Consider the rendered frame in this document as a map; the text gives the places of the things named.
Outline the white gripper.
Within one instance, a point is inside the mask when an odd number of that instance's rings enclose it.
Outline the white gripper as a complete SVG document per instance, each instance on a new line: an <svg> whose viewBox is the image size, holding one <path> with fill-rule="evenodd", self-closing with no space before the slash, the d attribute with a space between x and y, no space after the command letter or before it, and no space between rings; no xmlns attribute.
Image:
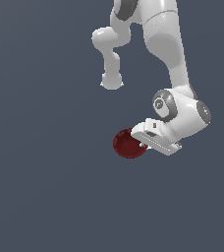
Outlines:
<svg viewBox="0 0 224 252"><path fill-rule="evenodd" d="M165 156L170 156L182 148L182 144L169 140L161 132L162 122L146 118L144 122L136 125L131 132L134 139L140 141L140 146L147 145L149 149L156 150Z"/></svg>

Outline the dark red bowl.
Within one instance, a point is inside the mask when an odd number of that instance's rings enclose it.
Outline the dark red bowl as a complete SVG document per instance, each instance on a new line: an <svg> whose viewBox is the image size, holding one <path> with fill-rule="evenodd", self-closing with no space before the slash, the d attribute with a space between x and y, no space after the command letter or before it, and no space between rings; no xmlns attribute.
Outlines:
<svg viewBox="0 0 224 252"><path fill-rule="evenodd" d="M131 136L132 129L120 131L113 139L113 149L122 158L138 158L147 149L140 141Z"/></svg>

